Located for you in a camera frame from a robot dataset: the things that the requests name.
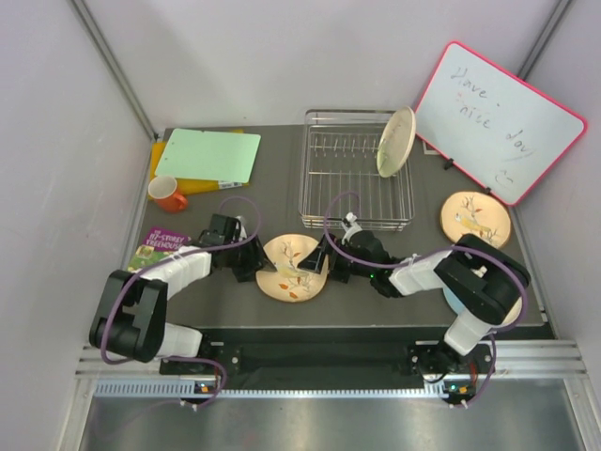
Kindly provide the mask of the bird plate with orange leaves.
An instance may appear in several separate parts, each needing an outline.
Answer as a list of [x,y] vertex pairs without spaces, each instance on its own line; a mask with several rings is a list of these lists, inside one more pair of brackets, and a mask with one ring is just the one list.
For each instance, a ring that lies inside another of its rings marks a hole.
[[267,242],[263,250],[276,271],[255,274],[258,287],[269,297],[284,303],[310,301],[325,287],[327,264],[321,272],[302,270],[299,264],[318,246],[318,241],[301,234],[284,234]]

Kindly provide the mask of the green tinted branch plate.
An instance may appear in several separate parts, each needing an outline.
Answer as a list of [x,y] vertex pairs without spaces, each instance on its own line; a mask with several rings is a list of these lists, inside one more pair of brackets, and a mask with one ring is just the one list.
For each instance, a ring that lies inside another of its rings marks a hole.
[[377,152],[377,170],[382,178],[395,175],[407,161],[416,135],[414,111],[404,106],[387,122]]

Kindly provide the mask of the blue and cream plate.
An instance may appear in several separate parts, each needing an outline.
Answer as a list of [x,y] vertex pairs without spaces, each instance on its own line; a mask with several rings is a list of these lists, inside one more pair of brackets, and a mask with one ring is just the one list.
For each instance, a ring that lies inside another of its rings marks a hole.
[[[455,296],[455,294],[449,289],[444,288],[442,290],[442,294],[447,302],[447,304],[451,307],[451,309],[457,314],[460,315],[465,309],[465,305],[461,303],[461,301]],[[517,321],[517,318],[522,313],[523,302],[522,299],[519,298],[517,303],[510,310],[509,314],[503,321],[501,325],[498,325],[498,328],[508,327],[514,324]]]

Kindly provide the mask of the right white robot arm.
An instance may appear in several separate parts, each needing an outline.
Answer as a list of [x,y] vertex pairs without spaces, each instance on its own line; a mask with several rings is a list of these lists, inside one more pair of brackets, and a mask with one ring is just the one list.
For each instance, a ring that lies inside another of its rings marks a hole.
[[298,268],[345,283],[365,277],[380,295],[403,298],[422,291],[447,289],[462,310],[438,349],[440,364],[457,372],[468,365],[472,350],[495,329],[502,328],[518,304],[524,304],[531,276],[524,266],[475,235],[463,236],[454,246],[427,256],[391,256],[373,232],[349,227],[343,238],[323,235]]

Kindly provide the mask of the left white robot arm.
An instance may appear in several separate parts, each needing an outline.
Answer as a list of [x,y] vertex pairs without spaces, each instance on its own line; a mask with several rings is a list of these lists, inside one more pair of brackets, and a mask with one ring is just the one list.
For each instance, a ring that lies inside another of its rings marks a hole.
[[202,343],[199,330],[169,323],[167,305],[220,269],[229,269],[239,283],[275,270],[257,234],[247,234],[240,217],[214,214],[197,239],[170,255],[135,272],[112,272],[90,327],[90,345],[109,365],[176,358],[192,372],[207,370],[211,347]]

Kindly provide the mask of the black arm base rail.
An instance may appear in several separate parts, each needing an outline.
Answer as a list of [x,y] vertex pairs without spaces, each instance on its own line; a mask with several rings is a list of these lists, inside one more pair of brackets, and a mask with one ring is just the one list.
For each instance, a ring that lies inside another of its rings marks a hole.
[[441,327],[211,328],[199,355],[230,378],[262,369],[390,369],[396,376],[473,376],[492,367],[480,339],[465,356],[443,343]]

